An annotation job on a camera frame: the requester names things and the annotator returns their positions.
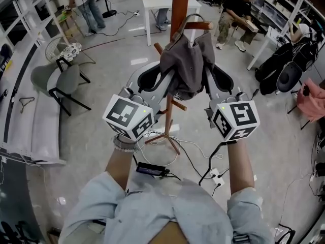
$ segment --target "wooden coat rack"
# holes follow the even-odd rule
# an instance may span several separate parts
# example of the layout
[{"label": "wooden coat rack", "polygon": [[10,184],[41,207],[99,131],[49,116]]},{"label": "wooden coat rack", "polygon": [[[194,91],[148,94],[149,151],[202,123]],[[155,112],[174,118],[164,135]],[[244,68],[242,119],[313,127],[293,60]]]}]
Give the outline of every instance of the wooden coat rack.
[{"label": "wooden coat rack", "polygon": [[[170,39],[172,39],[174,33],[178,30],[178,28],[181,26],[183,20],[186,18],[187,3],[188,3],[188,0],[173,0],[173,5],[172,5],[172,25],[171,25]],[[211,22],[188,22],[186,24],[186,26],[185,26],[185,29],[212,30],[213,29],[213,23],[211,23]],[[162,52],[163,52],[163,49],[160,46],[160,44],[155,43],[154,47],[156,48],[156,50],[161,55]],[[166,114],[165,132],[164,132],[163,135],[159,135],[157,137],[154,137],[154,138],[146,141],[145,143],[148,144],[148,143],[150,143],[150,142],[152,142],[154,140],[165,137],[171,143],[171,145],[173,146],[176,153],[180,155],[179,150],[177,149],[176,145],[174,144],[174,142],[171,140],[171,138],[169,136],[169,130],[170,130],[170,128],[172,126],[172,123],[173,123],[173,120],[172,120],[173,105],[180,108],[183,111],[187,110],[187,107],[185,107],[184,105],[182,105],[179,102],[175,101],[173,99],[172,95],[167,94],[166,109],[163,111],[163,114]]]}]

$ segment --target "white cube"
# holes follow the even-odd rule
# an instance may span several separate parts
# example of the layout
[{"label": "white cube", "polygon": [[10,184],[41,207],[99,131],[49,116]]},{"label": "white cube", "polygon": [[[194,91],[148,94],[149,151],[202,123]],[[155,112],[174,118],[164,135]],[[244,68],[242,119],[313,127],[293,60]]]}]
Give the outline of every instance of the white cube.
[{"label": "white cube", "polygon": [[217,104],[212,121],[225,141],[249,137],[260,124],[254,101]]},{"label": "white cube", "polygon": [[113,95],[103,120],[118,134],[133,141],[154,124],[153,110],[130,99]]}]

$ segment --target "black t-shirt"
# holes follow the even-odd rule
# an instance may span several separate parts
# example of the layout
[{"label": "black t-shirt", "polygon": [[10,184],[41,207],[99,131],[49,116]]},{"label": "black t-shirt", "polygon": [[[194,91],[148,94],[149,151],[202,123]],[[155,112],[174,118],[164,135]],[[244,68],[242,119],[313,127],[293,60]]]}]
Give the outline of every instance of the black t-shirt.
[{"label": "black t-shirt", "polygon": [[226,0],[223,3],[223,8],[223,12],[225,12],[226,9],[229,9],[234,11],[234,13],[239,17],[250,15],[250,3],[247,3],[244,0]]}]

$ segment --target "floor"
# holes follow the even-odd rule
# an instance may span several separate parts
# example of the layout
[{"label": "floor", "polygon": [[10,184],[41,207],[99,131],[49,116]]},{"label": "floor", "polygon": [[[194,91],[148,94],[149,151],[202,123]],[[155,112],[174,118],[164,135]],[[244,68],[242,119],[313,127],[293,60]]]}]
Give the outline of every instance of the floor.
[{"label": "floor", "polygon": [[[86,52],[94,58],[96,65],[81,66],[82,71],[91,80],[91,84],[80,86],[74,96],[90,106],[92,110],[85,111],[77,105],[65,102],[70,104],[72,116],[68,118],[65,113],[61,114],[60,156],[67,161],[67,164],[47,166],[45,175],[43,170],[37,167],[27,168],[32,203],[43,230],[49,225],[61,228],[68,212],[76,204],[80,190],[91,178],[103,172],[113,151],[111,138],[114,133],[102,120],[111,96],[119,93],[134,70],[159,60],[155,48],[147,46],[143,30],[142,1],[109,1],[112,9],[118,12],[140,10],[140,16],[128,20],[115,36],[95,35],[80,40],[83,49],[89,48]],[[97,4],[102,12],[106,10],[103,0]],[[220,16],[219,8],[203,4],[201,15],[216,24]],[[126,16],[118,14],[105,19],[106,28],[102,32],[114,34],[130,16],[131,13]],[[85,21],[80,17],[77,21],[86,31]],[[152,43],[159,42],[162,47],[166,46],[170,29],[160,32],[154,26],[153,15],[150,15],[150,22],[153,33]],[[234,79],[240,81],[243,90],[251,96],[258,87],[258,83],[254,79],[254,72],[247,71],[246,67],[252,59],[252,54],[261,46],[263,37],[257,35],[252,44],[247,47],[246,53],[242,53],[234,45],[235,39],[238,39],[240,35],[241,32],[236,31],[223,50],[215,49],[215,57],[217,64]],[[100,43],[106,44],[91,48]],[[216,37],[213,37],[213,43],[216,43]],[[274,49],[268,48],[256,66],[266,60]],[[256,189],[264,199],[264,219],[273,233],[280,221],[283,225],[296,230],[294,243],[297,243],[321,209],[318,198],[313,196],[308,185],[308,174],[312,170],[311,151],[317,127],[309,124],[303,131],[300,131],[300,125],[306,120],[300,116],[299,111],[294,111],[290,115],[286,114],[295,104],[291,94],[268,96],[258,94],[254,100],[261,125],[246,140],[246,143],[253,171],[257,177]],[[200,93],[192,100],[183,103],[187,106],[186,112],[178,108],[173,109],[174,123],[180,127],[180,130],[173,135],[195,142],[208,156],[221,141],[219,133],[215,129],[210,129],[206,120],[204,108],[208,106],[209,97],[205,93]],[[164,125],[165,119],[161,118],[154,127],[161,128]],[[197,169],[204,172],[208,162],[200,150],[192,144],[183,143],[182,145]],[[144,153],[147,159],[158,165],[167,164],[175,157],[174,151],[165,142],[156,146],[145,146]],[[213,159],[212,167],[224,171],[228,168],[228,155],[225,148],[222,148],[220,153],[223,154],[223,159]],[[141,153],[137,153],[136,157],[138,161],[145,161]],[[169,166],[169,169],[179,177],[195,182],[200,179],[183,152]],[[226,201],[230,197],[229,175],[226,174],[223,178],[225,185],[216,190],[213,198],[226,209]],[[318,185],[320,182],[317,179],[311,183],[315,191]],[[206,181],[202,186],[211,194],[215,187],[212,181]],[[66,199],[66,205],[58,204],[57,198],[59,197]]]}]

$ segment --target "pink bag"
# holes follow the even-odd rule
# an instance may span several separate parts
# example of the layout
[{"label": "pink bag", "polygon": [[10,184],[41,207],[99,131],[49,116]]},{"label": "pink bag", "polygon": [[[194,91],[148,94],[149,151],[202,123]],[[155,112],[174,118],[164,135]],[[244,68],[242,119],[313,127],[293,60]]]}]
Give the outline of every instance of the pink bag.
[{"label": "pink bag", "polygon": [[[303,95],[305,86],[309,87],[309,96]],[[297,106],[311,122],[319,120],[325,116],[325,90],[308,78],[298,91]]]}]

